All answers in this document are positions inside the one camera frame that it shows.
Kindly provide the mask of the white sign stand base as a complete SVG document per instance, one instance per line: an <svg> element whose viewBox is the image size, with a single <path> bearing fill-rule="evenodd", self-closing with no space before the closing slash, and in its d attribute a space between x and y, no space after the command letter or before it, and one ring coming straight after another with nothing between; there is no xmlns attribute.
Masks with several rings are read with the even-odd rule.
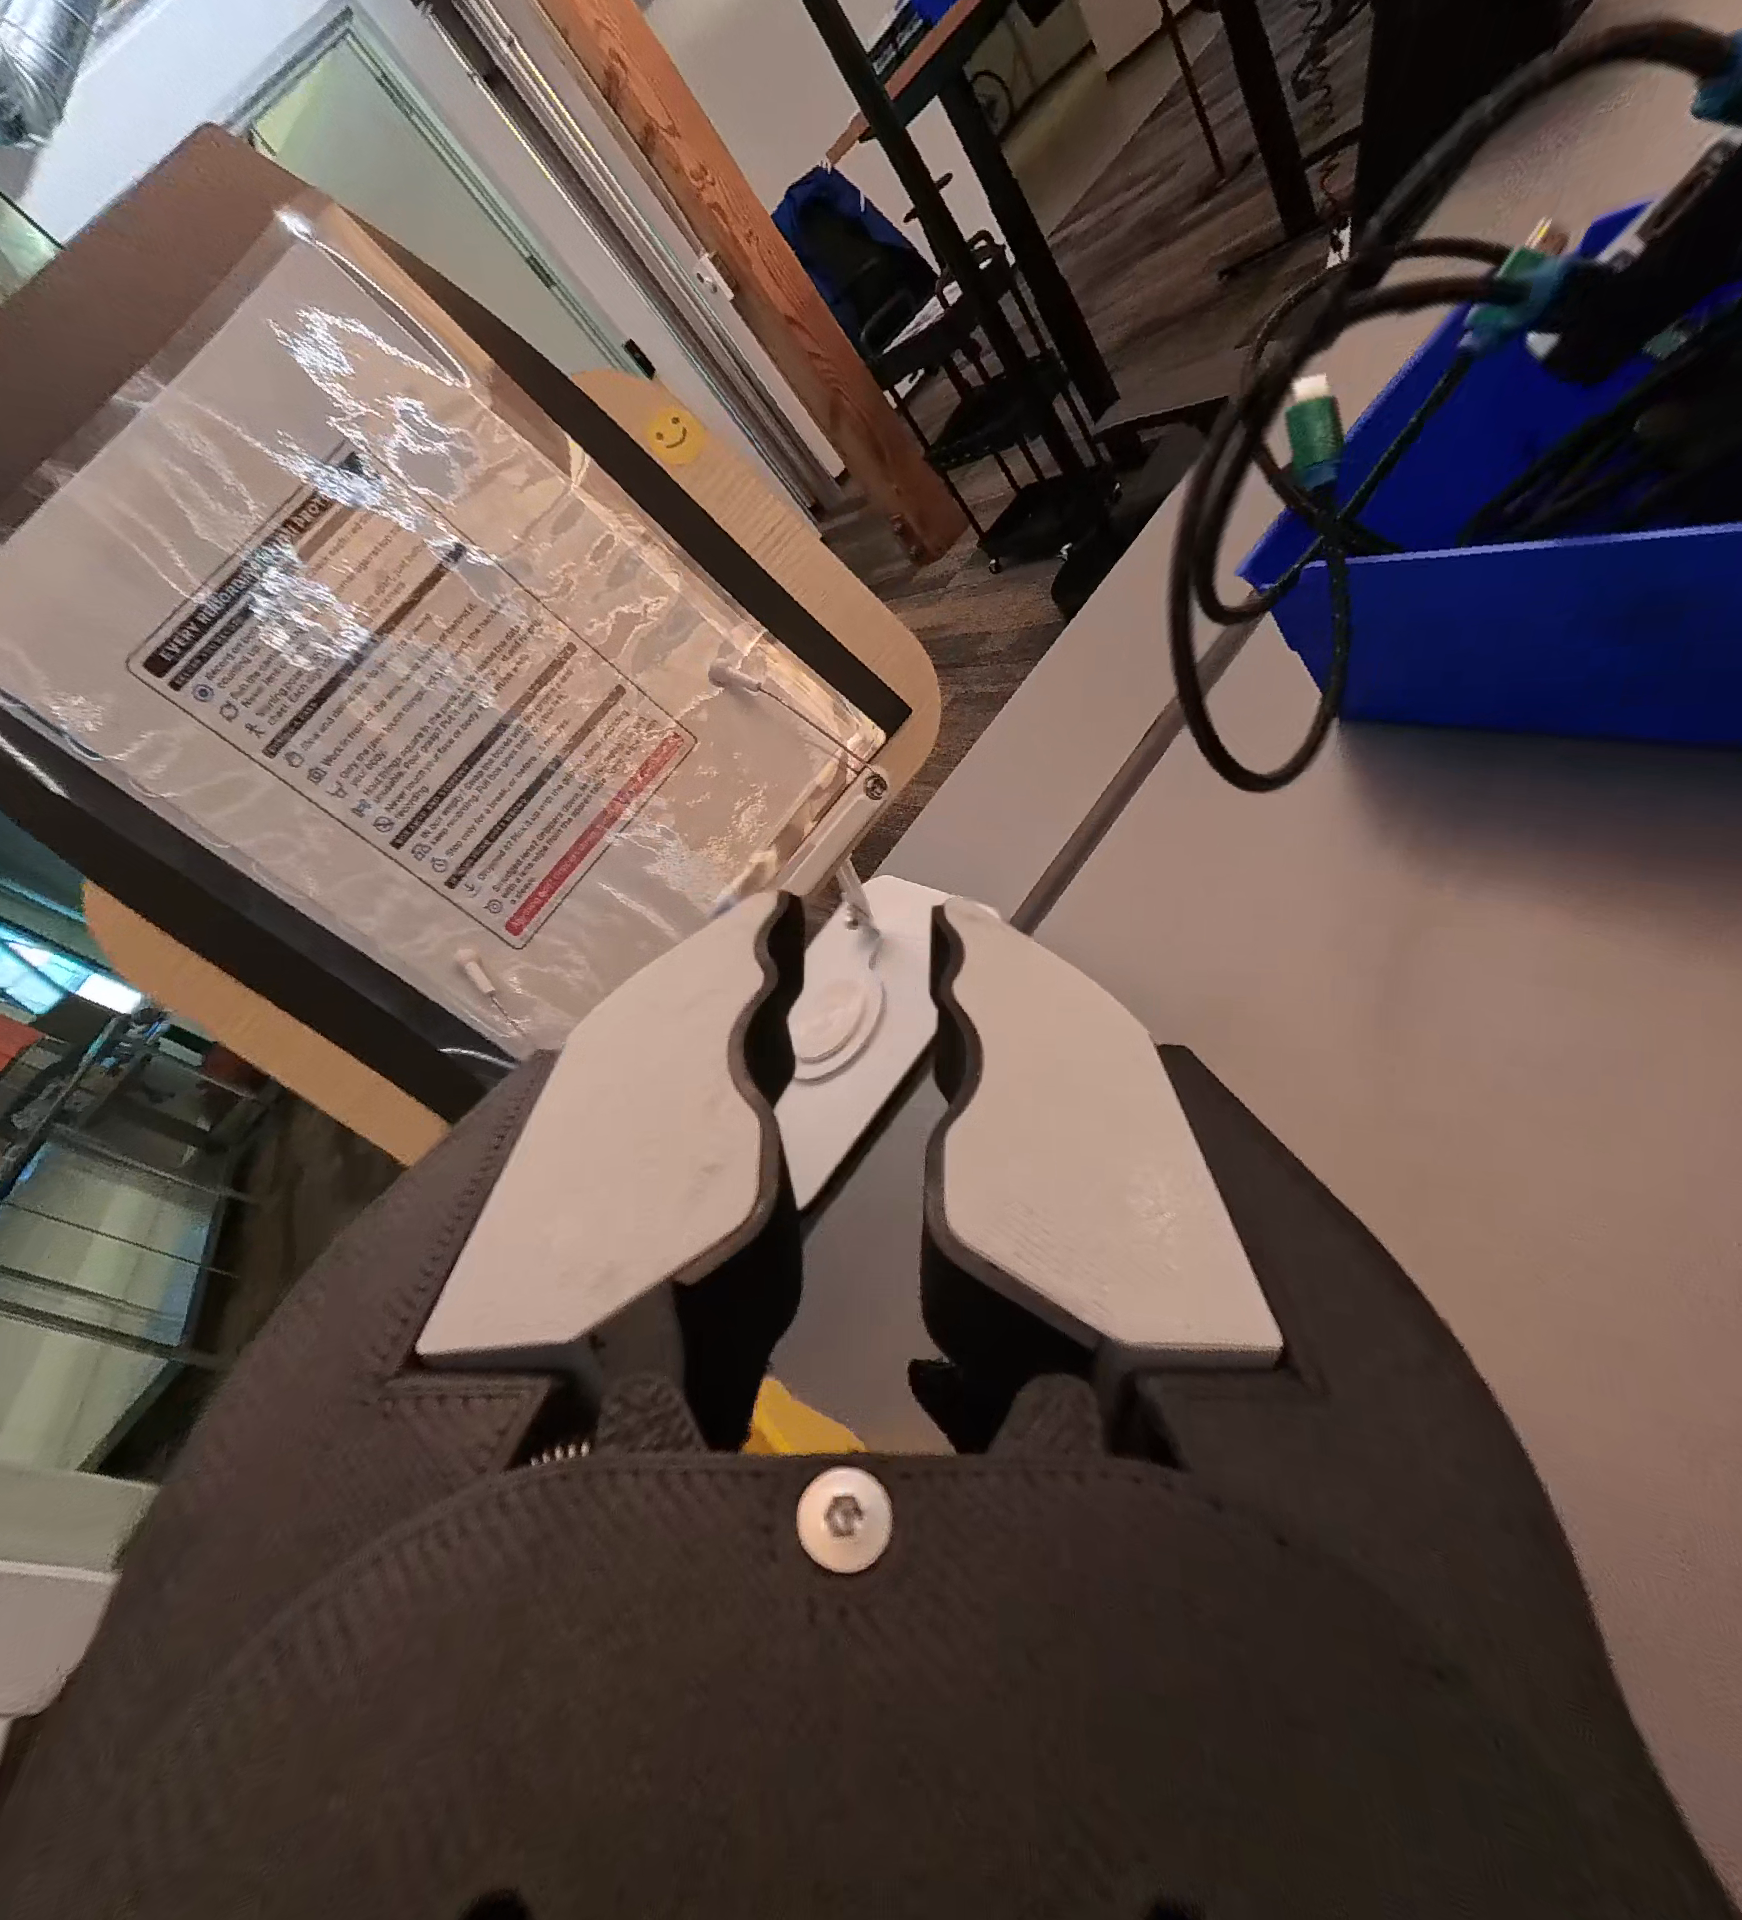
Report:
<svg viewBox="0 0 1742 1920"><path fill-rule="evenodd" d="M945 902L927 884L877 877L810 940L789 1022L793 1082L777 1096L805 1218L932 1062L932 916Z"/></svg>

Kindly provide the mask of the wooden beam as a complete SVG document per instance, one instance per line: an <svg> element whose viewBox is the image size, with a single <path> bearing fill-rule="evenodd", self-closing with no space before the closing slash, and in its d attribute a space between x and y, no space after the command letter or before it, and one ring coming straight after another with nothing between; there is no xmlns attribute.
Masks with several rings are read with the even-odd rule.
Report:
<svg viewBox="0 0 1742 1920"><path fill-rule="evenodd" d="M932 563L951 552L967 527L953 493L779 234L644 11L632 1L542 1L539 9L684 227L715 255L737 315L907 558Z"/></svg>

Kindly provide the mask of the wooden sign board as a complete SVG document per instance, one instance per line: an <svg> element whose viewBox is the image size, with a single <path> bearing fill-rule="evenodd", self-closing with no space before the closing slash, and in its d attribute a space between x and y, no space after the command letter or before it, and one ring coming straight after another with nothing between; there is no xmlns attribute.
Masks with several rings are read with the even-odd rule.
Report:
<svg viewBox="0 0 1742 1920"><path fill-rule="evenodd" d="M15 476L16 453L42 451L48 424L70 418L69 403L42 396L37 369L39 352L53 355L57 324L69 323L73 384L85 396L96 371L122 371L127 348L162 338L176 321L178 293L201 290L210 271L228 266L235 249L257 234L260 217L284 206L293 188L311 184L233 133L205 128L6 293L0 299L0 478ZM644 445L643 422L661 403L671 403L664 387L631 372L563 371L484 301L340 206L387 240L399 261L418 264L421 281L439 289L467 329L502 324L500 363L534 396L548 392L548 376L526 371L526 361L510 348L513 340L556 367L659 460ZM865 799L854 801L825 843L813 847L810 865L825 872L782 880L770 890L802 897L860 849L890 801L922 768L938 733L935 672L922 641L715 433L706 433L701 459L667 469L701 511L715 516L756 563L914 703L912 718L865 779ZM467 1026L443 1021L391 977L368 970L337 937L264 901L253 883L207 878L203 857L180 849L176 828L131 823L127 804L92 774L75 771L65 748L42 746L13 718L0 718L0 810L66 861L115 913L134 916L235 981L237 990L256 994L353 1059L373 1087L390 1091L391 1108L424 1108L443 1126L512 1062L568 1040L570 1032L564 1043L524 1056L478 1044Z"/></svg>

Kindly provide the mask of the white sliding door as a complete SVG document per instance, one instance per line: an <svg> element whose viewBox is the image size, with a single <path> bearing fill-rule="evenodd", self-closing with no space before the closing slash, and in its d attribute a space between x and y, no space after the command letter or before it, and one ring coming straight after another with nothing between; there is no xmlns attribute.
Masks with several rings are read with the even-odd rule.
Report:
<svg viewBox="0 0 1742 1920"><path fill-rule="evenodd" d="M237 107L268 159L452 276L570 372L667 384L810 518L843 466L602 133L453 3L322 3Z"/></svg>

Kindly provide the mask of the galvanized metal air duct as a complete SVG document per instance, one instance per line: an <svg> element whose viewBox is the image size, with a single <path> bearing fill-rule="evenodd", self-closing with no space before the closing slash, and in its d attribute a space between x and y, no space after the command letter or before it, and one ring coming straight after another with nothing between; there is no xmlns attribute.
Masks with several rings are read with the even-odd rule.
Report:
<svg viewBox="0 0 1742 1920"><path fill-rule="evenodd" d="M32 150L58 128L91 56L142 1L0 1L0 148Z"/></svg>

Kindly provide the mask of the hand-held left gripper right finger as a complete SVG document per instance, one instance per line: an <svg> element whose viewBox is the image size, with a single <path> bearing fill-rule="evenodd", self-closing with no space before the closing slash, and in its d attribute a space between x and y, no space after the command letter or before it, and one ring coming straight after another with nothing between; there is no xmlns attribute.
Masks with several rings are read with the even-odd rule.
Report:
<svg viewBox="0 0 1742 1920"><path fill-rule="evenodd" d="M1271 1367L1287 1341L1150 1030L974 901L932 914L927 1321L1090 1367Z"/></svg>

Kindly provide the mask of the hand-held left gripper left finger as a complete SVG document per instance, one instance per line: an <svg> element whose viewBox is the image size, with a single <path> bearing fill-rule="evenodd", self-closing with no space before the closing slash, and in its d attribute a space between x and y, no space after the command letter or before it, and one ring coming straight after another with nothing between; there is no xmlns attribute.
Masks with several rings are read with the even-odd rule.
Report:
<svg viewBox="0 0 1742 1920"><path fill-rule="evenodd" d="M576 1358L768 1225L805 907L759 892L568 1035L418 1334L429 1367Z"/></svg>

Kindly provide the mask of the clear acrylic sign holder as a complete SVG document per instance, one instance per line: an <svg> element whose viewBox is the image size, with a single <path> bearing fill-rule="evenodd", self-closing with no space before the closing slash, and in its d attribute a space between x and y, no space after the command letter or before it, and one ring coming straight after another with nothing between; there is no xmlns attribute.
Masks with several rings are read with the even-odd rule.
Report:
<svg viewBox="0 0 1742 1920"><path fill-rule="evenodd" d="M293 188L0 478L0 718L524 1056L810 865L914 703Z"/></svg>

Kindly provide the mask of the blue plastic bin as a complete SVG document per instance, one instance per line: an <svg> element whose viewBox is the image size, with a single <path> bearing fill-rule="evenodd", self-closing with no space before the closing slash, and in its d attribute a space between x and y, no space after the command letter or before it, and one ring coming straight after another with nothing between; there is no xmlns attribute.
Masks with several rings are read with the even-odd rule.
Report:
<svg viewBox="0 0 1742 1920"><path fill-rule="evenodd" d="M1349 721L1742 748L1742 276L1590 383L1450 309L1342 434L1362 540L1240 584Z"/></svg>

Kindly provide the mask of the blue backpack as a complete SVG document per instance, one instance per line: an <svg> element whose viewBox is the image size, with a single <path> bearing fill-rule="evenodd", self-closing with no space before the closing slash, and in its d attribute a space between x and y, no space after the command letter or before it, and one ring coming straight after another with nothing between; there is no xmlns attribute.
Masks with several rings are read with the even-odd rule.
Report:
<svg viewBox="0 0 1742 1920"><path fill-rule="evenodd" d="M822 163L793 181L770 221L865 359L892 346L935 297L938 274L860 187Z"/></svg>

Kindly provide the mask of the black metal table frame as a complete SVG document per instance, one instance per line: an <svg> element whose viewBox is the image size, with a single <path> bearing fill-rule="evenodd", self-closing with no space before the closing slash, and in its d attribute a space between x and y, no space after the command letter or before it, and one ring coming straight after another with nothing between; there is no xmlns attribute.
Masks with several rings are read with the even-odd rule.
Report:
<svg viewBox="0 0 1742 1920"><path fill-rule="evenodd" d="M1244 170L1252 107L1219 98L1230 41L1219 3L896 3L872 57L959 214L999 213L995 159L1051 234L1167 98L1193 107L1198 187Z"/></svg>

